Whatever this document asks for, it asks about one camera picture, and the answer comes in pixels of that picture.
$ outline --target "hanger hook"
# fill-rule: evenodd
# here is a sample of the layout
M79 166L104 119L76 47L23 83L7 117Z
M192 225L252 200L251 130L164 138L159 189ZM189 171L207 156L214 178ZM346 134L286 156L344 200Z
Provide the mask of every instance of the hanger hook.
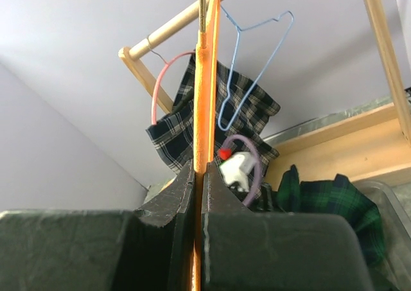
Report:
M146 37L148 49L149 49L152 53L154 53L155 55L157 55L158 57L160 57L160 59L161 59L165 64L168 64L167 61L162 57L162 55L161 55L160 53L155 52L155 51L153 50L152 45L151 45L151 43L150 43L149 37L150 37L150 35L147 35L147 37Z

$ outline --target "plaid cloth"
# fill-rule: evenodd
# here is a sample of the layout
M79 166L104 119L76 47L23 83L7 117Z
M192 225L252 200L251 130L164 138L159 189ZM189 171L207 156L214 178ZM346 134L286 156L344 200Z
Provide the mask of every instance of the plaid cloth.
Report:
M193 158L193 94L195 76L195 56L191 56L188 67L181 81L171 113L160 119L156 125L146 129L160 158L175 172L178 173L186 161ZM216 90L216 122L221 104L227 97L227 81L229 69L218 62L217 90ZM232 74L230 86L231 99L225 106L222 123L226 126L234 111L240 104L245 92L253 81L237 72ZM217 126L215 128L214 157L217 165L222 163L218 156L218 149L224 140L233 134L241 134L249 138L260 154L263 175L267 171L270 160L278 157L278 152L266 144L259 136L270 116L277 114L280 109L276 103L260 86L254 90L245 101L241 112L227 132ZM239 140L231 146L233 153L248 151L248 148Z
M299 182L293 165L283 174L275 201L286 212L329 213L344 217L354 229L368 265L385 254L383 225L375 203L360 193L346 176L333 181Z

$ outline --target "plastic tray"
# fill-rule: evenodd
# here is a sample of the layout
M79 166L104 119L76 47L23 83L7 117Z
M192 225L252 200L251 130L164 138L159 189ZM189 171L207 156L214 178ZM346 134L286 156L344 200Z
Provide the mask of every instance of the plastic tray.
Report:
M387 255L378 270L400 290L411 290L411 220L393 190L384 183L354 184L380 210Z

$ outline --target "red ball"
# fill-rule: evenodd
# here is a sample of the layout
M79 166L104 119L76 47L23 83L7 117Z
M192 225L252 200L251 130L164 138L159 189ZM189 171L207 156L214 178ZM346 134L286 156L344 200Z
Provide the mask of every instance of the red ball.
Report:
M223 161L226 161L228 158L231 157L231 150L229 148L221 148L218 150L218 156L220 156L220 158Z

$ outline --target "wooden frame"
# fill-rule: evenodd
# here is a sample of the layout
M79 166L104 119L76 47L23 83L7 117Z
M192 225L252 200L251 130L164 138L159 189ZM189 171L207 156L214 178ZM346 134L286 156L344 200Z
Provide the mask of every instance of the wooden frame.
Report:
M265 180L278 187L281 176L295 164L303 181L330 179L336 173L352 181L378 179L390 185L411 181L411 113L381 0L364 0L376 36L393 103L285 141L275 147L280 157L268 167ZM198 17L198 2L119 57L152 95L155 77L141 57ZM162 89L157 103L168 113L172 100Z

